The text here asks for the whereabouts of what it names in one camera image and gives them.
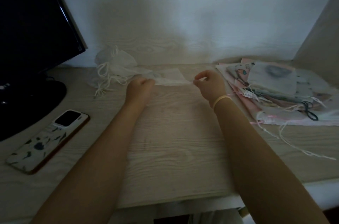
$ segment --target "wood grain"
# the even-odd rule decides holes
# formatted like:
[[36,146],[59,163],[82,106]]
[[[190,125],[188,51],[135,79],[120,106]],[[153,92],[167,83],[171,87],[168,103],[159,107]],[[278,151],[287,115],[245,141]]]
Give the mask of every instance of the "wood grain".
[[94,66],[116,44],[140,65],[209,63],[238,56],[293,59],[328,0],[65,0]]
[[[211,68],[190,64],[152,69],[172,67],[179,67],[187,80]],[[95,89],[86,84],[83,69],[55,69],[49,75],[66,84],[66,98],[44,119],[0,143],[0,221],[33,216],[124,102],[125,86],[94,99]],[[15,149],[67,109],[87,113],[91,121],[38,173],[27,176],[4,164]],[[265,128],[278,132],[277,126]],[[303,183],[339,178],[339,161],[306,156],[259,132]],[[284,130],[293,144],[336,158],[338,134],[339,127],[288,126]],[[217,120],[193,85],[155,87],[152,101],[137,122],[128,159],[119,208],[236,195]]]
[[293,61],[339,86],[339,0],[329,0]]

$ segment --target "monitor screen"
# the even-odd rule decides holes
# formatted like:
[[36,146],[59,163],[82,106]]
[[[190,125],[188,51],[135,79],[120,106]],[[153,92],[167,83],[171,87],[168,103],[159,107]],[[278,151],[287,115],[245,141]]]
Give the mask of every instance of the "monitor screen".
[[2,89],[85,51],[61,0],[0,0],[0,12]]

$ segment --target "pile of pouches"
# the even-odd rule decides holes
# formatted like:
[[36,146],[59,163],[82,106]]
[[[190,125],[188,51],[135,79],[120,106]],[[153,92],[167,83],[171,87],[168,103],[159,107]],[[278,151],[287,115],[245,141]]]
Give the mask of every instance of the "pile of pouches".
[[152,71],[138,67],[138,63],[130,54],[119,50],[117,46],[107,46],[95,57],[97,67],[89,73],[88,84],[97,88],[95,96],[106,91],[117,89],[117,85],[125,85],[135,75],[142,75],[155,80],[156,85],[189,85],[178,68]]
[[[242,59],[241,63],[216,68],[265,132],[310,156],[325,157],[300,149],[282,136],[286,125],[339,126],[339,93],[310,70],[274,62]],[[277,124],[279,135],[260,124]]]

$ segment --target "hair tie on wrist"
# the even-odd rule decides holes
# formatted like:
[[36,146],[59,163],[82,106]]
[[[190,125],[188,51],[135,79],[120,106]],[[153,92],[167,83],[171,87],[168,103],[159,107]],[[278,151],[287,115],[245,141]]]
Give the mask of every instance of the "hair tie on wrist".
[[214,108],[217,105],[217,103],[224,98],[231,98],[231,97],[229,97],[227,95],[223,95],[223,96],[220,96],[218,99],[216,99],[215,102],[213,103],[213,106],[212,106],[213,111],[214,111]]

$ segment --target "wooden desk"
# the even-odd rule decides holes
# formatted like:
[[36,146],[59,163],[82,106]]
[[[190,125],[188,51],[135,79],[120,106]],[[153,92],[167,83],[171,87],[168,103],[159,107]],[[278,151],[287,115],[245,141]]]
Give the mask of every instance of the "wooden desk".
[[[211,65],[152,68],[171,67],[179,67],[186,79],[193,80]],[[32,217],[124,102],[125,86],[94,99],[95,89],[86,84],[85,69],[58,68],[49,74],[66,84],[66,98],[44,119],[0,143],[0,222]],[[4,164],[15,149],[67,109],[85,112],[91,121],[37,174],[28,176]],[[277,126],[265,127],[278,132]],[[339,161],[306,156],[258,131],[303,183],[339,178]],[[284,130],[293,144],[337,159],[338,134],[339,127],[288,126]],[[154,98],[136,125],[128,158],[119,208],[238,197],[216,117],[193,85],[155,87]]]

